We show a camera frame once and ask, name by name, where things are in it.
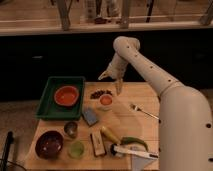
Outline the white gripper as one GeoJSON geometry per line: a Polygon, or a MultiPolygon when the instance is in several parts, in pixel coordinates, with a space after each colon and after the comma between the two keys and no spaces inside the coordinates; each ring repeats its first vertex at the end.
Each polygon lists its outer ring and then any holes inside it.
{"type": "Polygon", "coordinates": [[[112,61],[109,63],[107,67],[107,71],[103,71],[101,75],[98,77],[98,80],[102,80],[108,77],[111,77],[115,81],[116,93],[120,95],[122,92],[123,86],[123,77],[126,72],[128,62],[120,57],[117,53],[114,54],[112,61]]]}

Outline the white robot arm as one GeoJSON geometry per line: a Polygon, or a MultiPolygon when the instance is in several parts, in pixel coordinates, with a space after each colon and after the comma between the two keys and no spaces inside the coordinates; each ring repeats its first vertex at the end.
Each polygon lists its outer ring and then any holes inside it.
{"type": "Polygon", "coordinates": [[[132,65],[160,99],[160,171],[213,171],[213,113],[207,98],[143,56],[138,39],[119,36],[113,48],[100,77],[114,79],[121,92],[126,67],[132,65]]]}

